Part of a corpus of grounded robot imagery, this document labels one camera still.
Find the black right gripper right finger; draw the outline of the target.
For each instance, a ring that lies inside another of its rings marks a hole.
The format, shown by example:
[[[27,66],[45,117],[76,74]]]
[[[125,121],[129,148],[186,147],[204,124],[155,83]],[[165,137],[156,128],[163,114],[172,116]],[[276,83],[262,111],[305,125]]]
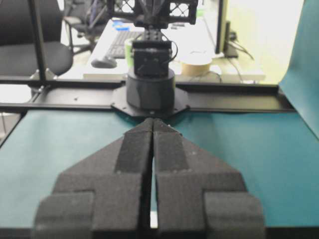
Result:
[[[162,120],[153,139],[159,238],[265,238],[261,202],[240,171]]]

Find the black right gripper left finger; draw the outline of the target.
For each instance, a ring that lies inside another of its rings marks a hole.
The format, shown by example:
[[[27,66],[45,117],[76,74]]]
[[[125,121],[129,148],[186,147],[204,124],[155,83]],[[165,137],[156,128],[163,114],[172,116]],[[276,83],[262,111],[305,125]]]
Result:
[[[153,121],[61,172],[37,209],[34,239],[140,239],[150,225]]]

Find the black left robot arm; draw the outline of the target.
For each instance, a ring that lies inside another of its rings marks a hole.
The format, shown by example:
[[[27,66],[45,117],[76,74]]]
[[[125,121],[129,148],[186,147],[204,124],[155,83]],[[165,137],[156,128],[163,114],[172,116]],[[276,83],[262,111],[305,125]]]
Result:
[[[173,114],[178,98],[172,42],[163,29],[173,22],[196,21],[197,2],[190,16],[171,17],[168,0],[137,0],[123,14],[144,28],[133,40],[134,65],[125,86],[129,106],[145,112]],[[150,230],[154,118],[58,174],[52,193],[37,209],[33,239],[140,239]]]

